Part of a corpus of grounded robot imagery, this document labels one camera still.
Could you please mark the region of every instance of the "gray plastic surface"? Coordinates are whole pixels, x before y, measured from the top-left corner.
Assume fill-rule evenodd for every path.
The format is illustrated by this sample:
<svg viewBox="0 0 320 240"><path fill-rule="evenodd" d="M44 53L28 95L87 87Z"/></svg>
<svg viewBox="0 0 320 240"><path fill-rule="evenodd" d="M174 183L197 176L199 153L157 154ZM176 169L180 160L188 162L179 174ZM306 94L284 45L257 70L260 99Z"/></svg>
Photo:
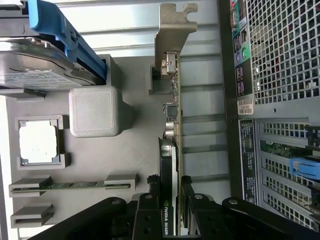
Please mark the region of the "gray plastic surface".
<svg viewBox="0 0 320 240"><path fill-rule="evenodd" d="M11 228L41 227L53 217L52 210L52 203L33 203L24 206L11 216Z"/></svg>
<svg viewBox="0 0 320 240"><path fill-rule="evenodd" d="M132 112L114 86L69 92L70 131L76 138L114 137L132 124Z"/></svg>

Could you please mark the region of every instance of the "screw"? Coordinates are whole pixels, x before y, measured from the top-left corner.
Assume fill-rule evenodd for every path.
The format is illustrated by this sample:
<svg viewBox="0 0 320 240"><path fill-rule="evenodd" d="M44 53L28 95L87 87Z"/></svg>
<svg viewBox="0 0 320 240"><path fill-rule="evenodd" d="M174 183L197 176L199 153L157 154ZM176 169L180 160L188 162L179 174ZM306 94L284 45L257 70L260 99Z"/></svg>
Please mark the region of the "screw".
<svg viewBox="0 0 320 240"><path fill-rule="evenodd" d="M234 200L234 199L231 199L231 200L229 200L229 203L232 204L232 205L235 205L235 204L238 204L238 201Z"/></svg>
<svg viewBox="0 0 320 240"><path fill-rule="evenodd" d="M195 199L203 199L204 197L200 194L197 194L197 195L194 195L194 198Z"/></svg>
<svg viewBox="0 0 320 240"><path fill-rule="evenodd" d="M117 205L117 204L119 204L119 203L120 203L119 200L115 200L115 201L113 201L111 204L112 204L112 205Z"/></svg>

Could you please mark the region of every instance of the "hard drive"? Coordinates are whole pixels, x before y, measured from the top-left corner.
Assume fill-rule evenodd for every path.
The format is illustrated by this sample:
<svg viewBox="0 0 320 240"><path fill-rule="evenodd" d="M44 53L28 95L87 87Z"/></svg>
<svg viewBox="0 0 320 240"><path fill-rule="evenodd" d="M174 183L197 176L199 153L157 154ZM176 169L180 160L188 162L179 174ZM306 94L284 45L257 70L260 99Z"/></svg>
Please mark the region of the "hard drive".
<svg viewBox="0 0 320 240"><path fill-rule="evenodd" d="M0 7L0 88L46 92L106 84L106 63L55 4L21 3Z"/></svg>
<svg viewBox="0 0 320 240"><path fill-rule="evenodd" d="M0 85L7 88L67 90L105 82L38 37L0 38L0 63Z"/></svg>

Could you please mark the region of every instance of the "ventilation grille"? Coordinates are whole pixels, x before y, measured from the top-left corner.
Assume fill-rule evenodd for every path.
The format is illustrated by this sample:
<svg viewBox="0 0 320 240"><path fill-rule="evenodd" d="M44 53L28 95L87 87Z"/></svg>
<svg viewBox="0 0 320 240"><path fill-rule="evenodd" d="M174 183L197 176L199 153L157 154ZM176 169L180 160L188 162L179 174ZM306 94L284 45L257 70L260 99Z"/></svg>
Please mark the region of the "ventilation grille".
<svg viewBox="0 0 320 240"><path fill-rule="evenodd" d="M293 201L294 203L300 205L301 207L310 210L309 205L312 204L311 196L305 195L298 190L295 190L291 186L281 183L271 177L267 176L265 181L265 185L284 196L285 198Z"/></svg>
<svg viewBox="0 0 320 240"><path fill-rule="evenodd" d="M278 175L280 175L282 177L285 177L286 179L290 179L290 180L292 180L294 182L297 182L298 184L304 185L306 187L309 186L309 185L313 185L314 184L313 181L310 181L307 178L304 178L302 176L292 175L289 172L289 166L288 165L285 165L285 164L282 164L282 163L278 163L276 161L273 161L273 160L265 158L264 159L264 163L262 162L262 166L264 166L264 168L266 168L270 172L278 174Z"/></svg>
<svg viewBox="0 0 320 240"><path fill-rule="evenodd" d="M306 217L305 215L294 210L292 207L286 205L285 203L279 201L276 197L266 194L266 199L264 199L271 207L277 210L282 215L286 216L288 219L300 224L304 227L314 229L313 221Z"/></svg>
<svg viewBox="0 0 320 240"><path fill-rule="evenodd" d="M319 96L318 0L248 0L255 104Z"/></svg>
<svg viewBox="0 0 320 240"><path fill-rule="evenodd" d="M266 123L260 124L262 134L295 137L307 139L307 130L305 129L309 124L300 123Z"/></svg>

